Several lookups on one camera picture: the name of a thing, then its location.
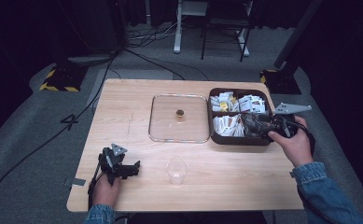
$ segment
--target desk leg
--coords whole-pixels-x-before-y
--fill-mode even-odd
[[[177,29],[175,31],[175,48],[174,53],[180,53],[181,51],[181,16],[182,16],[182,0],[178,0],[177,9]]]
[[[243,50],[243,43],[244,43],[244,29],[242,30],[242,33],[239,35],[238,37],[238,41],[239,41],[239,46],[240,46],[240,50]],[[244,50],[244,56],[245,57],[248,57],[250,56],[250,52],[248,51],[248,48],[245,47],[245,50]]]

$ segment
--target black cable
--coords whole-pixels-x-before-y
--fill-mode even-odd
[[[99,162],[97,162],[96,171],[94,172],[93,178],[91,179],[91,182],[89,183],[88,188],[88,210],[91,210],[91,207],[93,206],[93,194],[94,189],[96,188],[97,181],[102,177],[103,174],[100,174],[99,177],[97,177],[97,174],[99,173],[100,164],[102,163],[103,155],[100,154],[99,156]]]
[[[137,56],[137,57],[139,57],[139,58],[141,58],[141,59],[143,59],[143,60],[146,60],[147,62],[149,62],[149,63],[153,63],[153,64],[155,64],[155,65],[157,65],[157,66],[159,66],[159,67],[161,67],[161,68],[163,68],[163,69],[165,69],[165,70],[167,70],[167,71],[169,71],[169,72],[172,72],[173,74],[175,74],[176,76],[178,76],[178,77],[181,77],[181,79],[183,79],[183,80],[185,80],[181,75],[179,75],[178,73],[176,73],[175,71],[173,71],[173,70],[171,70],[171,69],[169,69],[169,68],[166,68],[165,66],[163,66],[163,65],[160,65],[160,64],[158,64],[158,63],[154,63],[154,62],[152,62],[152,61],[150,61],[149,59],[147,59],[147,58],[145,58],[145,57],[142,57],[142,56],[140,56],[139,54],[137,54],[137,53],[135,53],[135,52],[133,52],[133,51],[131,51],[131,50],[129,50],[129,49],[126,49],[126,48],[123,48],[123,49],[125,49],[126,51],[128,51],[129,53],[131,53],[131,54],[133,54],[133,55],[135,55],[135,56]]]
[[[297,126],[298,128],[302,129],[306,133],[307,137],[309,138],[310,152],[311,152],[311,154],[313,156],[314,155],[314,149],[315,149],[315,138],[314,138],[313,134],[310,133],[309,130],[304,125],[302,125],[300,123],[286,120],[286,124]]]
[[[157,29],[157,34],[165,34],[167,31],[170,31],[172,28],[174,27],[174,25],[172,26],[169,26],[167,28],[161,28],[161,29]],[[152,30],[152,28],[149,28],[149,29],[139,29],[139,30],[129,30],[128,33],[129,34],[132,34],[132,36],[129,36],[129,38],[131,40],[133,40],[133,38],[139,38],[139,37],[142,37],[142,36],[146,36],[149,34],[149,32]]]
[[[86,67],[86,66],[95,66],[95,65],[99,65],[99,64],[102,64],[102,63],[108,63],[110,62],[112,59],[112,55],[109,54],[107,58],[104,58],[104,59],[98,59],[98,60],[95,60],[95,61],[90,61],[90,62],[73,62],[71,61],[70,59],[68,59],[68,61],[70,61],[71,63],[75,64],[76,66],[79,66],[79,67]]]
[[[115,71],[114,69],[112,69],[112,68],[109,68],[109,70],[111,71],[111,72],[114,72],[115,74],[117,74],[118,75],[118,77],[119,77],[119,79],[122,79],[122,77],[120,76],[120,74],[117,72],[117,71]]]
[[[100,97],[94,100],[93,104],[91,104],[91,113],[94,115],[94,104],[99,101]]]
[[[55,133],[49,140],[47,140],[46,142],[44,142],[42,145],[40,145],[39,147],[37,147],[36,149],[34,149],[32,152],[30,152],[29,154],[27,154],[25,157],[23,157],[20,161],[18,161],[14,166],[12,166],[4,175],[1,176],[0,178],[0,184],[1,182],[13,171],[15,170],[15,168],[17,168],[22,162],[24,162],[25,160],[27,160],[30,156],[32,156],[33,154],[35,154],[38,150],[40,150],[41,148],[43,148],[44,146],[46,146],[49,142],[51,142],[53,139],[55,139],[56,137],[58,137],[62,132],[64,132],[66,129],[68,129],[69,126],[71,126],[77,119],[79,119],[79,117],[81,117],[87,110],[88,108],[91,106],[91,104],[93,104],[93,102],[95,101],[95,98],[97,97],[97,95],[100,92],[100,89],[103,87],[104,82],[105,82],[105,77],[106,74],[108,72],[108,68],[111,65],[111,63],[114,61],[114,59],[117,57],[117,54],[113,55],[113,58],[111,60],[111,62],[107,65],[107,68],[105,69],[105,75],[103,77],[102,83],[99,87],[99,90],[96,92],[95,96],[93,97],[93,99],[91,100],[91,102],[76,116],[74,117],[69,124],[67,124],[66,126],[64,126],[60,131],[58,131],[57,133]]]
[[[159,59],[150,58],[150,57],[147,57],[146,55],[142,55],[142,54],[139,54],[139,55],[142,56],[142,57],[148,58],[150,60],[156,60],[156,61],[161,62],[161,63],[173,63],[173,62],[166,62],[166,61],[162,61],[162,60],[159,60]],[[185,64],[182,64],[182,63],[173,63],[173,64],[178,64],[178,65],[181,65],[181,66],[185,66],[185,67],[189,67],[189,68],[195,69],[198,72],[202,73],[204,75],[204,77],[207,79],[207,81],[210,81],[210,79],[208,78],[208,76],[204,72],[202,72],[199,68],[192,67],[192,66],[189,66],[189,65],[185,65]]]
[[[71,22],[71,19],[70,17],[68,16],[67,12],[65,11],[64,7],[62,6],[62,4],[60,3],[59,0],[56,0],[58,6],[60,7],[60,9],[62,10],[62,13],[63,15],[67,18],[67,21],[68,23],[71,25],[71,27],[73,28],[74,30],[74,33],[76,33],[77,37],[79,38],[80,41],[82,41],[82,43],[88,48],[88,49],[91,49],[93,50],[94,52],[97,52],[97,53],[105,53],[105,54],[108,54],[108,53],[115,53],[115,51],[117,51],[118,47],[116,47],[115,49],[111,50],[111,51],[100,51],[100,50],[97,50],[97,49],[94,49],[92,48],[88,43],[86,43],[86,41],[82,38],[82,36],[79,34],[76,26]]]
[[[174,29],[173,27],[169,27],[167,29],[164,29],[164,32],[162,32],[162,33],[160,33],[158,31],[158,29],[157,29],[157,31],[155,33],[153,33],[153,34],[143,35],[140,44],[130,44],[130,47],[131,48],[146,47],[149,44],[153,43],[154,41],[165,39],[165,38],[169,37],[170,35],[175,35],[175,33],[165,35],[165,33],[167,33],[170,30],[173,30],[173,29]]]

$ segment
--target jacket sleeve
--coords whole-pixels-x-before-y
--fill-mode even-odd
[[[94,205],[88,213],[84,224],[113,224],[116,212],[106,204]]]
[[[296,167],[295,177],[300,196],[325,217],[335,223],[363,223],[362,216],[339,186],[327,177],[321,162],[312,162]],[[328,223],[305,204],[309,223]]]

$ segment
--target brown tray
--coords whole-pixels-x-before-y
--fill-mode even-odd
[[[268,98],[266,97],[265,93],[262,91],[257,90],[240,90],[240,89],[221,89],[221,88],[215,88],[210,91],[210,97],[211,96],[218,96],[221,92],[227,92],[232,91],[233,96],[236,97],[236,99],[242,98],[245,95],[256,95],[262,98],[262,100],[265,101],[265,108],[267,111],[267,114],[272,115],[272,110],[268,104]],[[252,136],[245,136],[245,137],[233,137],[233,136],[222,136],[216,133],[214,130],[214,124],[213,124],[213,118],[219,116],[235,116],[237,114],[241,114],[242,112],[216,112],[213,111],[213,107],[211,105],[211,99],[208,99],[208,113],[209,113],[209,124],[210,124],[210,136],[211,139],[217,144],[220,145],[242,145],[242,146],[267,146],[270,144],[270,141],[268,139],[264,139],[261,137],[252,137]]]

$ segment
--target clear plastic lid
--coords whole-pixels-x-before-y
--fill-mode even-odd
[[[207,99],[199,95],[155,95],[149,137],[156,142],[206,142],[210,137],[207,107]]]

